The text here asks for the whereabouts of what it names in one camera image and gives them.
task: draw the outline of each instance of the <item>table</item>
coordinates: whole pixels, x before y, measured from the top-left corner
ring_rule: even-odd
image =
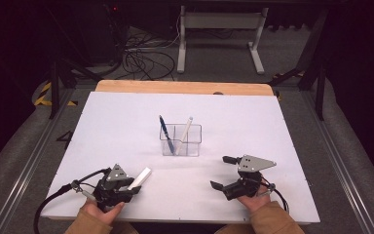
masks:
[[[194,123],[203,127],[201,155],[162,156],[159,115],[168,123],[184,123],[194,116]],[[231,121],[236,121],[235,126],[226,124]],[[237,180],[237,166],[224,164],[222,156],[244,154],[277,162],[262,173],[277,185],[290,214],[299,223],[319,222],[277,98],[269,86],[261,84],[99,82],[49,195],[73,179],[116,163],[133,177],[148,167],[152,174],[126,205],[120,220],[244,223],[248,222],[244,206],[236,200],[227,201],[209,183]],[[89,183],[96,184],[100,178]],[[42,216],[75,218],[85,199],[70,191],[48,204]],[[272,199],[280,200],[275,194]]]

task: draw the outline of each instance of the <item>sleeve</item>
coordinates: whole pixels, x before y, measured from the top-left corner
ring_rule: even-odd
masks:
[[[303,234],[293,218],[278,202],[271,202],[250,214],[251,225],[257,234]]]
[[[109,234],[112,227],[80,209],[75,221],[68,227],[65,234]]]

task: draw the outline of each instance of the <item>pen holder compartment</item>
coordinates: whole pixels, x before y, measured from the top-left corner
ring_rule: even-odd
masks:
[[[166,124],[168,131],[167,139],[163,128],[160,129],[160,142],[164,156],[199,156],[200,144],[202,143],[202,126],[190,125],[186,138],[182,136],[186,128],[185,124]]]

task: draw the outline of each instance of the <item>hazard tape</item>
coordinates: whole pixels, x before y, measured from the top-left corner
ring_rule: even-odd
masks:
[[[44,88],[42,88],[42,91],[39,94],[38,98],[36,98],[35,105],[53,105],[50,100],[45,100],[45,95],[47,94],[50,87],[51,81],[48,80],[47,84],[45,84]],[[67,105],[78,105],[78,100],[70,100]]]

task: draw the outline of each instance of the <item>hand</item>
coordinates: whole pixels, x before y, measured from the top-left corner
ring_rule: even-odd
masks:
[[[114,221],[115,217],[121,212],[121,210],[124,207],[124,202],[121,202],[117,204],[113,209],[111,209],[109,212],[104,213],[102,210],[99,209],[99,207],[96,205],[96,202],[87,199],[86,203],[82,207],[82,209],[87,212],[88,214],[96,217],[101,222],[111,225],[111,223]]]
[[[270,203],[270,195],[266,194],[260,197],[257,197],[257,194],[263,194],[267,191],[267,187],[260,184],[259,190],[257,191],[256,195],[253,197],[242,196],[238,197],[238,200],[248,209],[248,211],[252,214],[255,211],[259,210],[264,205]]]

